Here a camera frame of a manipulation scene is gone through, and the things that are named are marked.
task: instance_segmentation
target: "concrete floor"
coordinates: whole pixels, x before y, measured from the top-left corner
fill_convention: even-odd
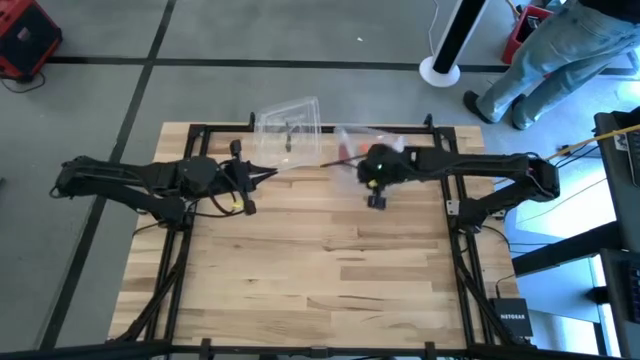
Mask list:
[[[39,3],[64,31],[58,56],[146,58],[166,0]],[[158,56],[418,63],[429,54],[426,29],[433,10],[432,2],[417,0],[177,0]],[[452,11],[453,2],[441,1],[434,42]],[[506,4],[492,1],[460,63],[500,65],[513,22]],[[0,352],[34,348],[40,341],[91,203],[52,200],[47,192],[61,162],[82,154],[109,157],[140,64],[49,64],[41,89],[16,95],[0,88],[0,177],[7,180],[0,187]],[[621,56],[612,66],[629,69],[631,63]],[[640,100],[633,77],[600,76],[539,124],[518,132],[504,123],[484,125],[462,107],[465,90],[482,92],[498,76],[466,72],[456,86],[436,89],[414,71],[155,66],[122,162],[149,162],[165,121],[244,123],[251,111],[301,96],[319,98],[325,123],[419,124],[430,112],[437,125],[481,126],[489,152],[543,155],[590,137],[595,113],[629,110]],[[578,165],[572,171],[585,179],[599,170]],[[518,215],[544,209],[525,208]],[[136,217],[107,204],[58,346],[104,341]],[[545,224],[537,220],[535,228],[558,235]]]

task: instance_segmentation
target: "transparent plastic box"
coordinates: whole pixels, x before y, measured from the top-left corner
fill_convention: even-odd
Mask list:
[[[279,170],[317,165],[321,157],[318,98],[306,97],[258,112],[253,145],[259,166]]]
[[[373,144],[386,144],[398,152],[403,151],[407,145],[405,136],[358,125],[336,126],[333,133],[338,143],[338,159],[336,160],[347,160],[365,155]],[[331,167],[331,177],[338,190],[356,194],[369,194],[371,192],[364,184],[358,182],[358,170],[356,167],[361,160],[360,158],[354,159],[349,161],[348,165]]]

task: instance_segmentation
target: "black shoe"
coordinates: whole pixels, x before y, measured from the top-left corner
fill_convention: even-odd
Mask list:
[[[513,99],[513,102],[511,103],[511,126],[519,131],[523,131],[524,129],[520,129],[516,124],[513,123],[513,109],[515,109],[516,105],[518,105],[518,103],[524,99],[526,99],[527,96],[525,94],[520,94],[518,95],[515,99]]]
[[[480,120],[484,121],[487,124],[495,124],[495,122],[489,120],[486,116],[482,115],[480,109],[478,109],[478,105],[476,105],[476,101],[480,96],[473,91],[467,91],[462,96],[462,103],[467,110],[471,111],[471,113],[477,116]]]

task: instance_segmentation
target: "jeans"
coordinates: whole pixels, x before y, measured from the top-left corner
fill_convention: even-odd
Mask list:
[[[509,70],[476,105],[485,117],[498,122],[518,95],[549,74],[513,108],[513,125],[524,130],[639,42],[640,25],[568,1],[529,36]]]

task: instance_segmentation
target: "butcher block table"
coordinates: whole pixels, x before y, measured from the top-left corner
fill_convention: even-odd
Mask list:
[[[189,125],[164,124],[154,161],[182,159]],[[455,130],[461,153],[484,153],[479,127]],[[323,162],[336,160],[334,135],[321,136]],[[407,138],[433,145],[431,135]],[[228,159],[234,139],[242,140],[243,160],[251,160],[249,132],[214,132],[208,156]],[[466,348],[440,182],[389,189],[387,209],[377,211],[367,208],[366,192],[332,181],[333,171],[302,167],[262,182],[251,194],[253,216],[196,218],[174,344],[211,338],[220,346],[424,348],[432,341],[438,349]],[[465,182],[470,197],[493,190],[489,178]],[[218,198],[231,207],[229,195]],[[198,212],[219,214],[209,200],[200,201]],[[138,227],[154,222],[141,216]],[[502,230],[496,221],[487,224]],[[124,332],[151,298],[165,233],[155,227],[133,238],[110,337]],[[477,244],[492,297],[496,281],[513,274],[511,257],[492,231],[478,234]],[[500,291],[518,296],[513,278],[500,282]],[[482,342],[479,311],[469,299]]]

